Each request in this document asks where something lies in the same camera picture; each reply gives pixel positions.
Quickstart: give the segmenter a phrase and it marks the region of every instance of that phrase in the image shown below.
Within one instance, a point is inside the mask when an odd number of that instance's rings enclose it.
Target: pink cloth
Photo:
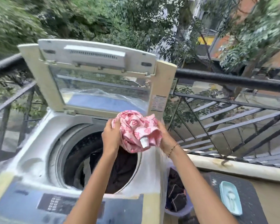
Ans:
[[[143,152],[151,146],[160,146],[162,133],[157,127],[158,121],[154,114],[143,117],[139,112],[133,110],[120,112],[112,120],[112,128],[118,118],[120,118],[121,146],[126,151],[129,153]],[[143,137],[147,137],[149,142],[145,148],[140,142]]]

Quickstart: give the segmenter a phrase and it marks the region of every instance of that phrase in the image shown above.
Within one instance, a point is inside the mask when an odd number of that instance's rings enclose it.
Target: purple laundry basket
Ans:
[[[167,165],[168,173],[170,171],[170,168],[172,168],[172,169],[177,171],[176,167],[173,165],[172,162],[168,162],[168,165]],[[187,191],[186,191],[186,196],[187,196],[187,204],[186,204],[186,206],[183,209],[181,209],[178,212],[173,212],[173,211],[169,211],[168,209],[165,208],[165,212],[167,214],[169,214],[169,215],[173,215],[173,216],[176,216],[176,217],[183,217],[183,216],[189,214],[192,211],[194,206],[193,206],[193,204],[192,204],[192,202],[190,200],[190,197],[189,197]]]

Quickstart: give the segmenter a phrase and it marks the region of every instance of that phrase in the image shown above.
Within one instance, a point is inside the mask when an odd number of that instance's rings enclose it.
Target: beige floor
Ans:
[[[256,189],[269,224],[280,224],[280,184],[250,180]],[[178,224],[174,216],[164,215],[164,224]]]

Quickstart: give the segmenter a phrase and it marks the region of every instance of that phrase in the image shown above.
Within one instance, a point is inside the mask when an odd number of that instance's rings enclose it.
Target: soap dish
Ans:
[[[234,184],[222,181],[220,184],[221,201],[233,215],[242,215],[242,205],[239,199],[239,193]]]

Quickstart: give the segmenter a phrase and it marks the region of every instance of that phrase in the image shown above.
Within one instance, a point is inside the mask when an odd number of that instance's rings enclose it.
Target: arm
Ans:
[[[161,122],[159,122],[159,129],[163,134],[161,149],[168,155],[171,148],[177,142],[169,135]],[[238,224],[179,145],[172,150],[169,157],[176,166],[179,176],[191,198],[200,224]]]
[[[120,142],[120,121],[115,123],[112,129],[111,121],[106,124],[103,139],[103,155],[96,168],[90,176],[90,179],[81,193],[77,203],[67,216],[65,224],[95,224],[98,216],[101,202],[107,188],[111,170]]]

